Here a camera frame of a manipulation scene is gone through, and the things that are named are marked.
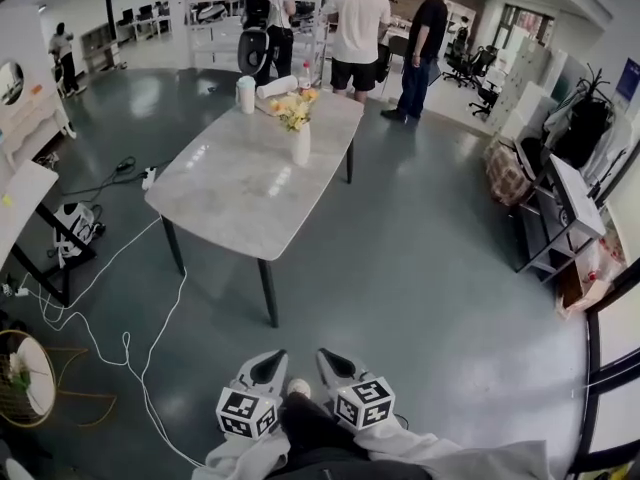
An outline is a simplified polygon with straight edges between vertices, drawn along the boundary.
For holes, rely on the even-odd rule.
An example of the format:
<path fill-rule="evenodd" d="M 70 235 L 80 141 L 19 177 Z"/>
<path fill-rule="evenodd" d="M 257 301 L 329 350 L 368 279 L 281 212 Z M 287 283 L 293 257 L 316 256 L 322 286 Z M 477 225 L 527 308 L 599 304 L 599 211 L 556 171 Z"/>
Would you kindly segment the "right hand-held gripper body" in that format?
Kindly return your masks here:
<path fill-rule="evenodd" d="M 395 394 L 384 377 L 337 390 L 333 413 L 354 431 L 369 429 L 393 415 Z"/>

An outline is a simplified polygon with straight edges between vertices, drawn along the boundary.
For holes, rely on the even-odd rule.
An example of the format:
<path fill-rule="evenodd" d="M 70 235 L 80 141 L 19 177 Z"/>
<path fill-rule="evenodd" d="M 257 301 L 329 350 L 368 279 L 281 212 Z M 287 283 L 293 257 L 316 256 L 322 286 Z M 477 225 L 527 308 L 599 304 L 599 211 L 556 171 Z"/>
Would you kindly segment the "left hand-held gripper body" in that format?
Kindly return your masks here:
<path fill-rule="evenodd" d="M 221 430 L 253 441 L 264 438 L 279 423 L 282 391 L 270 394 L 262 386 L 243 386 L 234 379 L 222 390 L 216 406 Z"/>

